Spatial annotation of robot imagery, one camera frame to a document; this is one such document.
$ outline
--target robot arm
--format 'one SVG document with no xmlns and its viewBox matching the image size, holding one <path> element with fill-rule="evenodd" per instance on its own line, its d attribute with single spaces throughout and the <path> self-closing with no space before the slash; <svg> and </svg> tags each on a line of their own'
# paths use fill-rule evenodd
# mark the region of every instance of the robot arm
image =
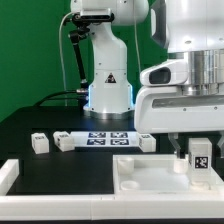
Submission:
<svg viewBox="0 0 224 224">
<path fill-rule="evenodd" d="M 149 5 L 147 0 L 71 0 L 71 11 L 95 18 L 113 13 L 113 25 L 129 26 L 145 20 Z"/>
<path fill-rule="evenodd" d="M 148 14 L 147 0 L 72 0 L 73 23 L 88 30 L 94 51 L 94 81 L 89 86 L 88 116 L 123 119 L 133 115 L 132 87 L 127 81 L 127 47 L 111 25 L 129 26 Z"/>
</svg>

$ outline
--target cable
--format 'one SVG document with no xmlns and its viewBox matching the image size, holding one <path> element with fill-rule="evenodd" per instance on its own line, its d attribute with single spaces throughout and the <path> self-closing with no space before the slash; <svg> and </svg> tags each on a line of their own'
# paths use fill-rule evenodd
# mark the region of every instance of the cable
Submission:
<svg viewBox="0 0 224 224">
<path fill-rule="evenodd" d="M 65 15 L 61 21 L 60 28 L 59 28 L 59 50 L 60 50 L 60 59 L 61 59 L 61 68 L 62 68 L 62 75 L 63 75 L 63 85 L 64 91 L 67 91 L 67 82 L 66 82 L 66 71 L 65 71 L 65 63 L 64 63 L 64 55 L 63 55 L 63 46 L 62 46 L 62 27 L 64 25 L 65 20 L 68 16 L 73 15 L 74 12 L 70 12 Z"/>
<path fill-rule="evenodd" d="M 58 99 L 58 98 L 51 99 L 52 97 L 62 96 L 62 95 L 67 95 L 67 94 L 77 94 L 77 91 L 76 90 L 61 91 L 61 92 L 57 92 L 57 93 L 50 94 L 50 95 L 44 97 L 42 100 L 40 100 L 37 103 L 35 103 L 34 106 L 40 106 L 43 102 L 48 101 L 48 100 Z M 78 94 L 78 96 L 80 96 L 80 97 L 86 97 L 85 94 Z"/>
<path fill-rule="evenodd" d="M 141 69 L 141 59 L 140 59 L 139 45 L 138 45 L 138 30 L 137 30 L 136 5 L 135 4 L 134 4 L 134 28 L 135 28 L 135 46 L 136 46 L 136 53 L 137 53 L 137 60 L 138 60 L 138 71 L 140 74 L 142 72 L 142 69 Z"/>
</svg>

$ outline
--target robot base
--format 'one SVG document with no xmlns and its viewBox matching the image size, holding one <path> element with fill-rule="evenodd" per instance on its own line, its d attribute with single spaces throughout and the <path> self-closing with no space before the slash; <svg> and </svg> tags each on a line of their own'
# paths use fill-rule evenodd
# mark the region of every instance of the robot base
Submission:
<svg viewBox="0 0 224 224">
<path fill-rule="evenodd" d="M 84 107 L 84 115 L 102 120 L 122 120 L 129 117 L 134 117 L 134 108 L 123 113 L 99 113 Z"/>
</svg>

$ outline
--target warning label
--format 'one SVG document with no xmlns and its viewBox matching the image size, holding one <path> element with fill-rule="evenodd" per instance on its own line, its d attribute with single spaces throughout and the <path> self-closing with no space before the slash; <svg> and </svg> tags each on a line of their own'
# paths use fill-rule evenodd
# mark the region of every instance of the warning label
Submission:
<svg viewBox="0 0 224 224">
<path fill-rule="evenodd" d="M 117 83 L 112 73 L 110 73 L 105 83 Z"/>
</svg>

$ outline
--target white platform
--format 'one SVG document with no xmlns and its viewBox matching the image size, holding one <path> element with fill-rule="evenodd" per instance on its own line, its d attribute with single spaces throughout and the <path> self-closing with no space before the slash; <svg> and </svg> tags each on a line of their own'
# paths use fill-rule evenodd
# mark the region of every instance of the white platform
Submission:
<svg viewBox="0 0 224 224">
<path fill-rule="evenodd" d="M 0 220 L 224 219 L 220 177 L 212 170 L 209 189 L 192 187 L 187 160 L 179 162 L 173 155 L 114 156 L 113 195 L 1 196 Z"/>
</svg>

